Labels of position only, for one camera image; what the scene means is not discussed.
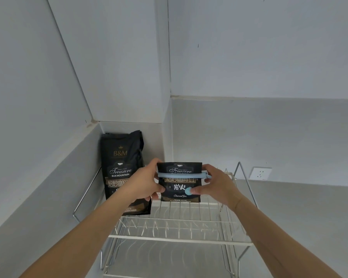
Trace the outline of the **person's right hand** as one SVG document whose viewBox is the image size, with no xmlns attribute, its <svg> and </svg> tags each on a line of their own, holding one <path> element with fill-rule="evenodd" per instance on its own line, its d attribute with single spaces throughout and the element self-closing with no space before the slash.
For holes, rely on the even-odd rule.
<svg viewBox="0 0 348 278">
<path fill-rule="evenodd" d="M 229 175 L 210 164 L 203 165 L 203 170 L 212 176 L 211 179 L 205 179 L 206 185 L 210 185 L 209 196 L 236 212 L 236 207 L 242 200 L 243 194 L 232 182 Z"/>
</svg>

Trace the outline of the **person's left hand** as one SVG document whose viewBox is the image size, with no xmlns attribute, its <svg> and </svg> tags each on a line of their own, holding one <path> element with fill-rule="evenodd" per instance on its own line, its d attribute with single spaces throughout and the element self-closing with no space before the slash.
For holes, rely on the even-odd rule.
<svg viewBox="0 0 348 278">
<path fill-rule="evenodd" d="M 158 180 L 157 164 L 161 160 L 154 158 L 145 167 L 139 168 L 129 180 L 119 189 L 120 198 L 130 205 L 138 199 L 158 199 L 158 193 L 151 195 L 151 183 Z"/>
</svg>

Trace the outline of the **small black coffee bag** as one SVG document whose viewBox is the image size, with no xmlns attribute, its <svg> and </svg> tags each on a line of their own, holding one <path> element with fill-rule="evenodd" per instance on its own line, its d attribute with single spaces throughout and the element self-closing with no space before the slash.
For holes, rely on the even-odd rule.
<svg viewBox="0 0 348 278">
<path fill-rule="evenodd" d="M 158 172 L 161 173 L 201 173 L 201 162 L 161 162 L 157 164 Z M 158 183 L 165 187 L 161 193 L 162 202 L 190 202 L 200 203 L 199 195 L 192 195 L 193 187 L 201 186 L 203 179 L 170 179 L 159 178 Z"/>
</svg>

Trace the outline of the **light blue sealing clip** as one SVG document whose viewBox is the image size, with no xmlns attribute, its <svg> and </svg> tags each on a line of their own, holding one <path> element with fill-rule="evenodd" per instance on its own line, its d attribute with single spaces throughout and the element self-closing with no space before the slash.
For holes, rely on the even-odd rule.
<svg viewBox="0 0 348 278">
<path fill-rule="evenodd" d="M 159 178 L 170 178 L 170 179 L 211 179 L 212 176 L 203 170 L 201 173 L 157 173 Z"/>
</svg>

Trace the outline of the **person's right forearm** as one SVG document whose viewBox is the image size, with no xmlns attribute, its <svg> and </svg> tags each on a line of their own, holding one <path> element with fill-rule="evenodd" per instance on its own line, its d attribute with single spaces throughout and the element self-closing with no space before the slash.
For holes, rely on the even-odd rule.
<svg viewBox="0 0 348 278">
<path fill-rule="evenodd" d="M 246 197 L 237 201 L 233 212 L 274 278 L 342 278 Z"/>
</svg>

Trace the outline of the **person's left forearm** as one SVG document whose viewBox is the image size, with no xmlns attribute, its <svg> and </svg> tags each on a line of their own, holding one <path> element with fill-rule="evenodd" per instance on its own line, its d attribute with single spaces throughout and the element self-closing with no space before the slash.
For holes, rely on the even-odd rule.
<svg viewBox="0 0 348 278">
<path fill-rule="evenodd" d="M 85 278 L 123 212 L 135 200 L 130 188 L 120 188 L 19 278 Z"/>
</svg>

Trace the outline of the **large black coffee bag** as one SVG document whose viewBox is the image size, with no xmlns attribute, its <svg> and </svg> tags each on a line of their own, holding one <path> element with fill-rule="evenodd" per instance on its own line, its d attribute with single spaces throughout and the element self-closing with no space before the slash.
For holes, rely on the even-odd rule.
<svg viewBox="0 0 348 278">
<path fill-rule="evenodd" d="M 116 205 L 114 196 L 129 178 L 144 166 L 143 135 L 140 130 L 131 133 L 105 133 L 100 138 L 101 169 L 106 200 Z"/>
</svg>

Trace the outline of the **white wall socket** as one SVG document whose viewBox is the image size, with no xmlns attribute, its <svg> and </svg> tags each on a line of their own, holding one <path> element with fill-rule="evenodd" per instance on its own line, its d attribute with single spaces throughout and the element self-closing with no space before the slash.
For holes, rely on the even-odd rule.
<svg viewBox="0 0 348 278">
<path fill-rule="evenodd" d="M 272 172 L 272 168 L 253 167 L 251 169 L 249 179 L 253 181 L 267 181 L 271 172 Z"/>
</svg>

